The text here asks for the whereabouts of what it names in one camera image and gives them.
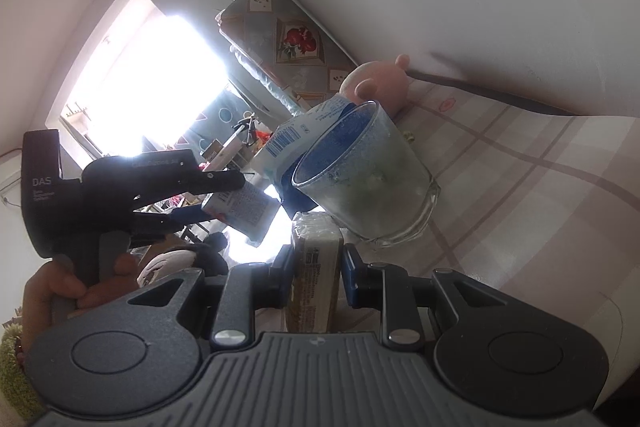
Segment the left hand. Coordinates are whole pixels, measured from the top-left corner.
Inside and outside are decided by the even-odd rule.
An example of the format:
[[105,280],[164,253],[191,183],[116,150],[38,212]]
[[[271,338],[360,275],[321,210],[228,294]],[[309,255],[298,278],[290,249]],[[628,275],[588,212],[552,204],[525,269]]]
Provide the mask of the left hand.
[[120,255],[114,264],[114,275],[91,287],[56,261],[43,265],[26,283],[23,295],[22,348],[27,353],[36,338],[52,325],[55,297],[76,303],[76,314],[105,305],[138,288],[137,259]]

